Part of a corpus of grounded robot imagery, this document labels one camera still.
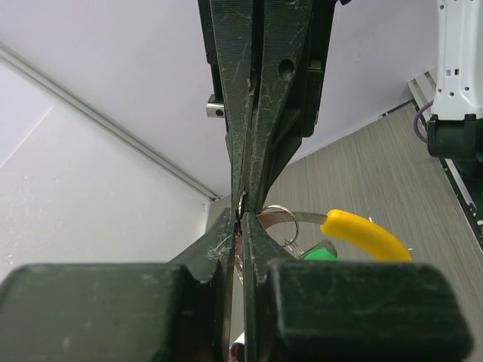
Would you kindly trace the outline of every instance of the screw hole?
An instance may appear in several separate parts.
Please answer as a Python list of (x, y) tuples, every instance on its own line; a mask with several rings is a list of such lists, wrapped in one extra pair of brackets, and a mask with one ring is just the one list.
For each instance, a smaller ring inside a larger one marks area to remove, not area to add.
[(290, 79), (294, 74), (294, 72), (295, 72), (294, 62), (292, 62), (289, 59), (285, 59), (281, 61), (280, 64), (278, 65), (278, 73), (285, 80)]

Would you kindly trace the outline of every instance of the green key tag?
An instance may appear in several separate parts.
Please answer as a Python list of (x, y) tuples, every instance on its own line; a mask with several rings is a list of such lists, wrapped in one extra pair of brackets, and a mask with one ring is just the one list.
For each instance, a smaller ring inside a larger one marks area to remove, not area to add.
[(324, 247), (317, 247), (303, 257), (304, 260), (337, 260), (337, 257)]

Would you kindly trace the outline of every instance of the key ring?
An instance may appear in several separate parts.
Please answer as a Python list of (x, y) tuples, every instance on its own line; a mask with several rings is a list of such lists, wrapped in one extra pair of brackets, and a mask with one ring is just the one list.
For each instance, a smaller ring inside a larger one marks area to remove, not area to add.
[(240, 200), (238, 201), (238, 208), (235, 212), (235, 233), (237, 236), (242, 236), (242, 217), (243, 217), (243, 203), (245, 201), (245, 196), (247, 192), (243, 191), (240, 195)]
[(297, 218), (295, 217), (294, 213), (292, 213), (288, 208), (283, 207), (283, 206), (280, 206), (280, 205), (270, 205), (270, 206), (266, 206), (259, 213), (262, 213), (263, 211), (265, 211), (267, 209), (279, 209), (279, 210), (282, 210), (282, 211), (288, 213), (288, 215), (290, 215), (290, 217), (292, 218), (292, 220), (295, 222), (295, 236), (290, 241), (285, 240), (284, 247), (288, 247), (288, 246), (292, 245), (298, 239), (299, 232), (300, 232), (299, 222), (297, 221)]

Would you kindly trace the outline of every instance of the metal split ring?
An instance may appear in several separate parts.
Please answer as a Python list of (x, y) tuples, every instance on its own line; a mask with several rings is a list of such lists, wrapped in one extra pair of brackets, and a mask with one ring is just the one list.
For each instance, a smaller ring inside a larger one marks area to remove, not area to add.
[(292, 213), (288, 208), (283, 207), (283, 206), (280, 206), (280, 205), (270, 205), (270, 206), (266, 206), (259, 213), (263, 213), (263, 211), (268, 210), (268, 209), (279, 209), (279, 210), (282, 210), (282, 211), (288, 213), (288, 215), (290, 215), (290, 217), (292, 218), (292, 220), (295, 222), (295, 236), (290, 241), (289, 240), (285, 240), (284, 247), (288, 247), (288, 246), (292, 245), (298, 239), (299, 233), (300, 233), (299, 222), (297, 221), (297, 218), (295, 217), (294, 213)]
[(243, 213), (243, 201), (245, 200), (245, 195), (247, 194), (246, 191), (243, 191), (240, 195), (240, 199), (238, 200), (238, 217), (240, 221), (242, 220), (242, 213)]

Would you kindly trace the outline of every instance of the gray floor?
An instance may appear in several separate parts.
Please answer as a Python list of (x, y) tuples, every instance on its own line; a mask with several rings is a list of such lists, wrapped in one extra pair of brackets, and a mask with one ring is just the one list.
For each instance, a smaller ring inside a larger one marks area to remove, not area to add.
[[(475, 337), (471, 361), (483, 361), (483, 254), (439, 162), (412, 131), (412, 105), (287, 166), (266, 204), (325, 213), (340, 208), (390, 230), (418, 262), (439, 268), (453, 286)], [(208, 224), (228, 206), (211, 206)], [(272, 231), (291, 238), (291, 225)], [(300, 246), (321, 240), (318, 228), (302, 228)], [(370, 259), (335, 241), (340, 259)], [(243, 330), (243, 292), (235, 279), (232, 339)]]

